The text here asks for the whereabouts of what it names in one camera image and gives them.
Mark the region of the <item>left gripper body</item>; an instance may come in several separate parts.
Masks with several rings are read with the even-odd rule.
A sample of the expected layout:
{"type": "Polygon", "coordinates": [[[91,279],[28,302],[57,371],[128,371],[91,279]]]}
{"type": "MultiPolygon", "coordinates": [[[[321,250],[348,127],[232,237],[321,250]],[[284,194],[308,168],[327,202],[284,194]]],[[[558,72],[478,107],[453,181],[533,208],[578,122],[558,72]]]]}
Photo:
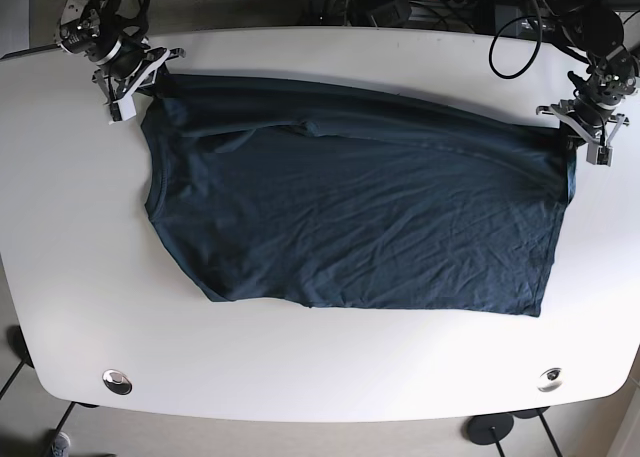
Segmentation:
{"type": "Polygon", "coordinates": [[[586,79],[574,72],[567,74],[574,86],[573,97],[539,106],[536,113],[557,118],[569,129],[568,136],[583,141],[589,152],[611,152],[616,133],[630,124],[617,109],[625,98],[637,93],[639,52],[619,46],[604,57],[588,52],[586,60],[586,79]]]}

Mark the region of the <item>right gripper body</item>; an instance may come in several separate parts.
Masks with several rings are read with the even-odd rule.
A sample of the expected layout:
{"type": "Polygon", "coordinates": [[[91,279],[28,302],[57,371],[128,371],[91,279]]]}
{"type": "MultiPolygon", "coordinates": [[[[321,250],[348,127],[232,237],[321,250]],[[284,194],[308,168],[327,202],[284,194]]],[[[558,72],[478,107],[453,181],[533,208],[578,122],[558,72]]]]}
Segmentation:
{"type": "Polygon", "coordinates": [[[66,0],[57,22],[55,44],[68,54],[82,54],[97,70],[92,76],[107,103],[131,98],[155,84],[166,63],[183,58],[182,48],[150,46],[147,12],[139,0],[136,16],[118,14],[122,0],[66,0]]]}

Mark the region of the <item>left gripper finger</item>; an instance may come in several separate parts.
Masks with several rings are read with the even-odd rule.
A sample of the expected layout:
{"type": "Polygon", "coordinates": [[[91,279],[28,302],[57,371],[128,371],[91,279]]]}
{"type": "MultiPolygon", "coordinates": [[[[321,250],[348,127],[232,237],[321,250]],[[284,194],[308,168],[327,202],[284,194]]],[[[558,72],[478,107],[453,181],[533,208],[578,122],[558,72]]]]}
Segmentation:
{"type": "Polygon", "coordinates": [[[562,127],[562,137],[565,141],[567,150],[575,151],[580,147],[580,136],[571,127],[562,127]]]}

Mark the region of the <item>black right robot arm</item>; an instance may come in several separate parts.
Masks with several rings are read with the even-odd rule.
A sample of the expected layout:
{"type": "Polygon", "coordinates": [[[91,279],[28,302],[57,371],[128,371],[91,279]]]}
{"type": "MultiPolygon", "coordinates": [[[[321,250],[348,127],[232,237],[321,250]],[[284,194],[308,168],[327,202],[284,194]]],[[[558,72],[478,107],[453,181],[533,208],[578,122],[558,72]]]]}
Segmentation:
{"type": "Polygon", "coordinates": [[[97,70],[92,76],[107,99],[115,121],[135,115],[133,94],[155,85],[170,60],[183,58],[182,48],[150,46],[147,32],[151,0],[141,0],[135,16],[119,13],[123,0],[66,0],[54,42],[69,54],[82,54],[97,70]]]}

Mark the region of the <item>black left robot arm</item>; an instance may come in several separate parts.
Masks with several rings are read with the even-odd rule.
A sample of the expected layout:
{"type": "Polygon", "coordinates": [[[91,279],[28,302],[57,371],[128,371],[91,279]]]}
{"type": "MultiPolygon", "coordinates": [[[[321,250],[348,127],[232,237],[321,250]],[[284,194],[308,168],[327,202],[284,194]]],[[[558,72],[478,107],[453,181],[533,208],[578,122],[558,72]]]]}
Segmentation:
{"type": "Polygon", "coordinates": [[[574,86],[573,97],[557,104],[539,106],[538,114],[552,115],[561,123],[576,146],[587,146],[587,161],[593,165],[611,164],[612,142],[628,118],[617,111],[626,97],[639,90],[639,51],[624,45],[624,24],[604,0],[530,0],[532,15],[516,17],[495,34],[500,37],[518,21],[530,23],[536,33],[534,51],[525,66],[513,74],[499,72],[493,62],[496,40],[490,44],[491,71],[503,80],[522,76],[532,66],[542,47],[544,24],[555,23],[552,45],[562,53],[584,63],[588,78],[567,74],[574,86]]]}

